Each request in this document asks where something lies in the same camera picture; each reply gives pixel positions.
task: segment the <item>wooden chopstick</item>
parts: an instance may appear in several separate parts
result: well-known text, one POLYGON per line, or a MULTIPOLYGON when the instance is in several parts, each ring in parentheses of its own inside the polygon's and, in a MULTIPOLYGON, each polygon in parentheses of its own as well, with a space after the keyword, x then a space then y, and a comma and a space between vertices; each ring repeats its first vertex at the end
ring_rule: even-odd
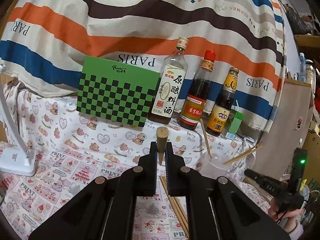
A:
POLYGON ((169 199, 169 202, 173 208, 173 211, 174 211, 175 215, 177 216, 177 219, 178 219, 186 237, 189 239, 189 231, 187 230, 186 224, 184 223, 184 217, 182 215, 180 215, 181 212, 178 211, 179 207, 177 206, 175 199, 173 197, 171 197, 168 193, 166 182, 164 180, 164 176, 160 176, 160 180, 161 180, 162 186, 164 188, 164 191, 168 196, 168 199, 169 199))
POLYGON ((236 161, 238 161, 238 160, 240 160, 240 159, 242 159, 242 158, 250 155, 251 153, 255 152, 255 151, 256 151, 258 148, 260 148, 260 147, 262 147, 262 142, 256 144, 256 145, 253 146, 252 148, 247 149, 244 153, 242 153, 242 154, 240 154, 240 155, 238 155, 238 156, 236 156, 236 157, 234 157, 234 158, 226 161, 226 162, 224 163, 224 165, 227 165, 227 164, 236 162, 236 161))
MULTIPOLYGON (((168 188, 168 187, 167 187, 167 178, 166 178, 166 176, 162 176, 162 178, 164 179, 166 188, 168 188)), ((178 207, 178 212, 180 213, 180 216, 181 216, 181 218, 183 219, 183 222, 184 222, 187 230, 189 231, 188 216, 187 216, 187 214, 185 213, 184 208, 182 207, 182 205, 181 205, 178 197, 173 197, 173 199, 174 199, 174 201, 175 201, 176 206, 178 207)))
POLYGON ((211 156, 211 153, 210 153, 210 147, 209 147, 209 143, 208 143, 208 139, 207 139, 207 134, 206 134, 206 132, 205 132, 205 128, 204 128, 204 124, 203 124, 202 118, 200 118, 200 124, 201 124, 201 128, 202 128, 203 136, 204 136, 205 145, 207 146, 207 152, 208 152, 209 156, 212 157, 212 156, 211 156))

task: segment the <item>metal screw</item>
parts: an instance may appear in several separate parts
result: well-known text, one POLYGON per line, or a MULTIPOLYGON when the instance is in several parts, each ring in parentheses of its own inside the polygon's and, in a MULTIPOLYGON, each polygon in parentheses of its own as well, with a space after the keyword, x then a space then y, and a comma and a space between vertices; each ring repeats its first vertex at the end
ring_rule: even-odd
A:
POLYGON ((140 172, 143 171, 143 168, 142 168, 141 166, 135 166, 135 167, 133 168, 133 171, 136 172, 136 173, 140 173, 140 172))
POLYGON ((102 184, 106 181, 106 179, 104 177, 97 177, 94 181, 97 184, 102 184))
POLYGON ((227 184, 228 183, 228 179, 226 177, 219 177, 218 178, 218 182, 221 184, 227 184))
POLYGON ((188 172, 190 171, 190 168, 187 167, 187 166, 182 166, 182 167, 180 168, 180 171, 182 171, 183 173, 188 173, 188 172))

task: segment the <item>wooden stick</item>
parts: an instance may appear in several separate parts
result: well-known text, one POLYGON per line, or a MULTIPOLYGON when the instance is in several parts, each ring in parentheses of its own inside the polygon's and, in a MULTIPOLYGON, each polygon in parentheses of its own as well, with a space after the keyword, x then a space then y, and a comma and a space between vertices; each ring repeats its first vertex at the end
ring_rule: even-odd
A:
POLYGON ((238 161, 238 160, 240 160, 240 159, 242 159, 242 158, 250 155, 251 153, 255 152, 255 151, 256 151, 258 148, 260 148, 260 147, 262 147, 262 142, 256 144, 256 145, 253 146, 252 148, 247 149, 244 153, 242 153, 242 154, 240 154, 240 155, 238 155, 238 156, 236 156, 236 157, 234 157, 234 158, 226 161, 226 162, 224 163, 224 165, 227 165, 227 164, 236 162, 236 161, 238 161))
MULTIPOLYGON (((167 188, 167 178, 165 176, 162 176, 165 182, 165 187, 167 188)), ((175 201, 175 205, 178 209, 178 212, 183 220, 184 225, 186 226, 186 229, 189 231, 189 226, 188 226, 188 216, 186 215, 179 199, 177 197, 173 197, 173 200, 175 201)))
POLYGON ((202 128, 203 136, 204 136, 205 145, 207 146, 207 152, 208 152, 209 156, 211 157, 210 147, 209 147, 209 143, 208 143, 208 139, 207 139, 207 134, 206 134, 206 132, 205 132, 205 128, 204 128, 204 124, 203 124, 202 118, 200 118, 200 124, 201 124, 201 128, 202 128))
POLYGON ((169 130, 166 127, 159 127, 156 132, 157 135, 157 149, 158 149, 158 159, 160 166, 162 165, 164 150, 167 145, 167 140, 169 136, 169 130))
POLYGON ((168 190, 167 190, 167 187, 166 187, 166 185, 165 185, 164 178, 163 178, 162 176, 160 176, 160 180, 161 180, 162 186, 163 186, 163 188, 164 188, 164 191, 165 191, 165 193, 166 193, 167 196, 168 196, 168 199, 169 199, 170 204, 171 204, 171 206, 172 206, 172 208, 173 208, 173 211, 174 211, 174 213, 176 214, 177 219, 178 219, 178 221, 179 221, 179 223, 180 223, 180 225, 181 225, 181 227, 182 227, 182 229, 183 229, 186 237, 189 239, 189 232, 188 232, 185 224, 183 223, 183 220, 182 220, 182 218, 181 218, 181 216, 180 216, 180 214, 179 214, 179 212, 178 212, 178 210, 177 210, 177 207, 175 206, 175 204, 174 204, 174 202, 173 202, 173 198, 168 194, 168 190))

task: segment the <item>glass bottle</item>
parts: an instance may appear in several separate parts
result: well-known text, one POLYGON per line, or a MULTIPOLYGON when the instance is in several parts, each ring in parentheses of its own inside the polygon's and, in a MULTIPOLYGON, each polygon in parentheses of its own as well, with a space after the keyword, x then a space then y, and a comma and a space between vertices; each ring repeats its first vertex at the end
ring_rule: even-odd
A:
POLYGON ((150 121, 169 124, 171 120, 188 69, 183 57, 187 44, 188 39, 180 37, 175 52, 164 59, 156 87, 157 92, 153 96, 147 116, 150 121))
POLYGON ((208 98, 215 58, 215 53, 207 50, 202 64, 196 71, 178 120, 178 124, 183 128, 194 130, 198 125, 208 98))
POLYGON ((205 131, 213 136, 219 136, 226 120, 229 116, 238 82, 237 68, 231 67, 228 76, 217 96, 216 102, 213 106, 212 112, 205 131))

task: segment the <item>blue plastic bottle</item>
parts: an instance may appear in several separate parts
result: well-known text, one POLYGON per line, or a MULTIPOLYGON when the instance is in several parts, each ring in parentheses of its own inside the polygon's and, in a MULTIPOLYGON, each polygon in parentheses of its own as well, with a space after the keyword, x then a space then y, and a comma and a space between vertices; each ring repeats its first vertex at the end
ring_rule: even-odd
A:
POLYGON ((303 53, 300 53, 299 60, 300 60, 300 72, 299 72, 298 80, 305 82, 306 81, 306 58, 304 57, 303 53))

